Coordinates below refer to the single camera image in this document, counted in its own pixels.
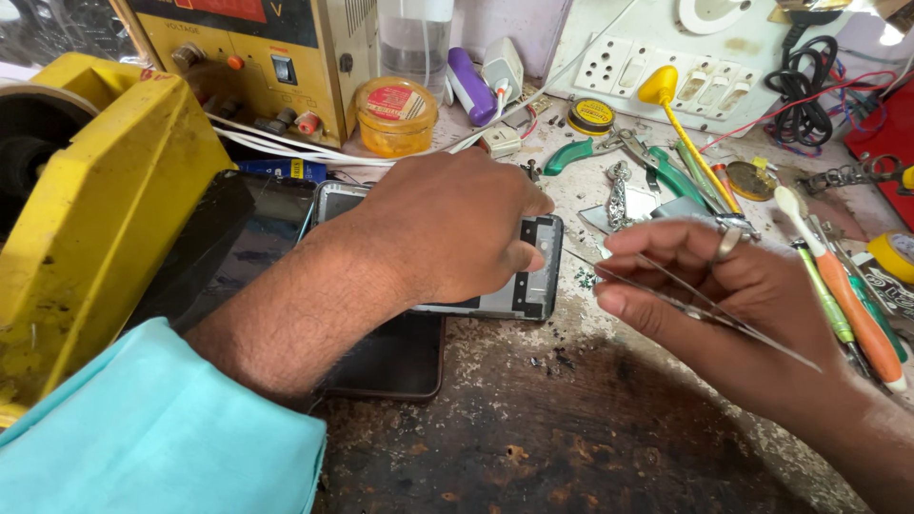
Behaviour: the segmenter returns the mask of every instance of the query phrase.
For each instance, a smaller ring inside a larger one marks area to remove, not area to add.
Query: tweezers
[[[654,262],[653,260],[649,259],[643,253],[638,252],[638,253],[636,253],[636,255],[638,257],[644,259],[648,263],[650,263],[654,268],[656,268],[657,270],[659,270],[660,272],[662,272],[663,274],[668,276],[671,280],[673,280],[677,284],[683,286],[689,293],[694,294],[698,298],[701,298],[702,301],[704,301],[705,303],[710,305],[712,308],[715,308],[718,311],[720,311],[722,314],[724,314],[724,316],[718,316],[701,307],[696,307],[694,305],[687,304],[685,302],[682,302],[682,301],[679,301],[679,300],[673,298],[672,296],[660,293],[659,291],[655,291],[654,289],[652,289],[644,284],[638,284],[637,282],[629,280],[621,275],[618,275],[617,273],[614,273],[614,272],[608,270],[606,267],[601,266],[598,263],[588,261],[587,259],[581,257],[580,255],[577,255],[575,252],[572,252],[568,248],[562,248],[562,250],[570,253],[572,256],[580,259],[581,261],[586,262],[587,265],[589,265],[593,269],[599,269],[602,272],[608,274],[609,276],[611,276],[612,278],[614,278],[620,282],[631,285],[633,287],[637,287],[638,289],[641,289],[642,291],[646,291],[650,294],[653,294],[657,298],[660,298],[661,300],[665,301],[667,304],[670,304],[670,305],[676,307],[677,309],[685,312],[687,315],[697,316],[699,319],[712,319],[714,321],[717,321],[721,325],[733,328],[739,332],[742,332],[743,334],[745,334],[749,337],[752,337],[754,339],[757,339],[758,341],[765,343],[766,345],[768,345],[772,348],[778,349],[779,351],[782,351],[783,353],[800,361],[802,364],[805,364],[806,366],[809,366],[810,368],[815,369],[816,371],[822,373],[822,369],[819,368],[814,362],[812,362],[811,360],[807,359],[806,357],[800,355],[799,353],[791,350],[790,348],[783,346],[781,343],[762,334],[761,332],[759,332],[759,330],[755,329],[754,327],[752,327],[745,321],[730,314],[729,312],[727,312],[727,310],[722,308],[717,302],[711,300],[710,298],[708,298],[707,296],[705,296],[704,294],[699,292],[695,287],[692,287],[691,284],[689,284],[686,281],[684,281],[683,279],[679,278],[678,276],[676,276],[675,274],[673,274],[672,272],[670,272],[669,270],[667,270],[666,268],[664,268],[663,266],[658,264],[657,262]]]

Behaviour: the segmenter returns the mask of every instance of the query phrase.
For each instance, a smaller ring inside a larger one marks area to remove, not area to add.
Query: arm
[[[493,293],[541,268],[515,231],[521,216],[552,209],[520,168],[478,148],[404,159],[186,339],[232,379],[294,404],[391,317]]]
[[[798,255],[741,243],[709,272],[719,242],[715,230],[697,222],[647,223],[608,238],[613,257],[602,265],[707,307],[635,255],[644,252],[824,373],[611,279],[596,287],[598,303],[668,349],[732,402],[804,440],[873,510],[909,512],[914,502],[914,416],[847,365]]]
[[[324,422],[277,402],[410,306],[542,267],[515,234],[550,210],[478,148],[404,159],[187,342],[149,320],[0,434],[0,512],[309,512]]]

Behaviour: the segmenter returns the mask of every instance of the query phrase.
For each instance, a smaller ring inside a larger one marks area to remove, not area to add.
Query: green handle
[[[904,347],[901,346],[901,342],[898,341],[898,336],[895,334],[895,330],[892,330],[892,326],[888,323],[888,320],[883,316],[882,311],[879,310],[879,306],[874,304],[872,300],[869,299],[869,296],[866,295],[866,285],[859,277],[849,276],[847,277],[851,282],[851,287],[854,289],[854,294],[860,299],[860,303],[866,307],[866,310],[869,311],[869,314],[879,323],[879,327],[882,328],[882,331],[885,332],[886,337],[892,343],[892,348],[895,349],[895,354],[898,355],[898,360],[901,362],[908,361],[908,352],[905,351]]]
[[[726,206],[727,202],[724,202],[720,195],[717,193],[717,190],[714,189],[714,186],[707,180],[705,172],[701,171],[701,168],[698,167],[698,163],[695,161],[695,158],[692,157],[692,154],[686,148],[686,143],[683,140],[679,140],[675,145],[676,152],[679,152],[679,156],[683,158],[685,167],[688,168],[689,173],[692,174],[692,178],[698,183],[698,185],[705,190],[705,192],[711,197],[717,200],[717,203],[720,205]]]
[[[847,323],[844,311],[841,310],[841,306],[838,305],[831,291],[828,290],[828,286],[825,285],[819,275],[819,270],[815,267],[812,255],[804,248],[798,248],[797,252],[800,253],[803,264],[806,265],[809,278],[813,279],[813,287],[819,295],[819,300],[822,302],[822,309],[825,311],[825,316],[828,317],[828,322],[832,324],[834,334],[838,336],[838,340],[845,344],[854,342],[854,330],[851,329],[850,323]]]
[[[657,177],[678,196],[692,197],[698,205],[705,205],[705,199],[701,197],[698,188],[688,179],[681,171],[670,164],[670,155],[659,146],[652,146],[648,152],[660,161],[657,168]]]
[[[554,177],[561,173],[565,166],[591,155],[593,155],[592,137],[588,137],[584,141],[568,143],[549,158],[549,161],[543,166],[543,175]]]

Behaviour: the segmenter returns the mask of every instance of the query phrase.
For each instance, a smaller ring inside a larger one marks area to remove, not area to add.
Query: light blue sleeve
[[[0,434],[0,512],[307,513],[325,434],[151,319]]]

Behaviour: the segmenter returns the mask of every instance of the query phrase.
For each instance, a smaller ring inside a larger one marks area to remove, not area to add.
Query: yellow machine
[[[112,2],[137,47],[209,112],[274,134],[339,147],[356,87],[377,76],[376,0]]]
[[[163,72],[66,54],[0,88],[0,112],[0,203],[25,201],[0,242],[9,426],[113,342],[213,176],[235,165],[191,88]]]

